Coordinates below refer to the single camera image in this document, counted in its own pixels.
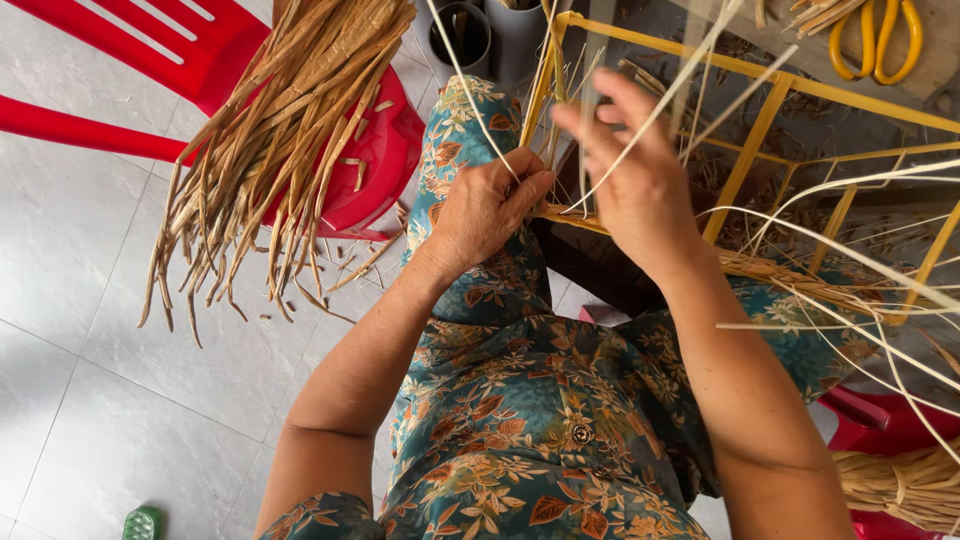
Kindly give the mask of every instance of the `woman's left hand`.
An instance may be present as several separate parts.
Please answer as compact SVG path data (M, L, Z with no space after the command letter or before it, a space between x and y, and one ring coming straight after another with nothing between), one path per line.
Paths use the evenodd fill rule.
M554 174L543 170L543 162L530 148L517 148L504 158L520 184L502 160L464 168L450 187L433 232L417 249L451 279L503 247L553 184Z

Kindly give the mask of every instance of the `forearm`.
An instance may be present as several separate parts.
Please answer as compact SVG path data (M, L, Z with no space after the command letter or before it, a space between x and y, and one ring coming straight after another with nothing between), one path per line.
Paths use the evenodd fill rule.
M703 243L655 277L677 327L684 367L715 451L757 462L830 463L796 385L749 323L713 251Z
M734 536L852 538L839 475L797 387L759 333L717 328L749 319L712 250L696 245L655 280L677 326Z
M383 297L314 370L287 424L376 434L430 311L458 276L437 262L429 240L421 245Z

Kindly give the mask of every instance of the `floral dress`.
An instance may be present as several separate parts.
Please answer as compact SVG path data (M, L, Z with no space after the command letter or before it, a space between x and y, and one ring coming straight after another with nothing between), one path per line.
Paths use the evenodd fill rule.
M519 102L481 79L468 84L479 121L503 152L516 148ZM451 79L423 137L405 259L457 172L494 159ZM808 323L791 294L732 285L756 322ZM765 334L808 402L850 370L814 332ZM825 334L854 361L872 353L850 331ZM707 538L686 509L699 493L717 496L718 484L669 313L616 328L554 315L526 227L437 303L395 413L378 513L348 493L322 493L262 538Z

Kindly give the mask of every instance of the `chair leg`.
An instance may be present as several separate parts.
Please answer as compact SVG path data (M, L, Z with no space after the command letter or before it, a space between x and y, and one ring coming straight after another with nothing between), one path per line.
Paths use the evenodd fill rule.
M386 242L390 239L380 231L371 231L370 229L347 229L345 231L334 231L326 223L321 222L317 229L317 236L321 238L345 238L347 240L370 240L373 242Z

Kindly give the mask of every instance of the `scissors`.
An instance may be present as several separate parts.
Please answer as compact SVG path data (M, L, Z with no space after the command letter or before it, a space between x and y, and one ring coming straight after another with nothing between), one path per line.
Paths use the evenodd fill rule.
M860 34L863 36L863 63L859 73L853 73L844 64L843 57L840 55L840 35L843 33L844 24L850 18L851 13L847 13L833 25L830 32L830 63L833 69L846 81L859 81L871 71L874 72L874 80L879 85L892 85L900 82L910 70L917 64L920 57L920 50L924 46L924 26L917 15L917 8L914 7L911 0L887 0L887 9L883 14L883 25L880 27L879 40L874 44L874 2L867 0L860 9ZM883 57L887 52L887 45L890 43L890 35L894 31L894 23L897 22L898 8L903 8L903 17L906 19L907 28L910 30L910 48L907 50L906 61L900 71L893 76L887 77L883 73Z

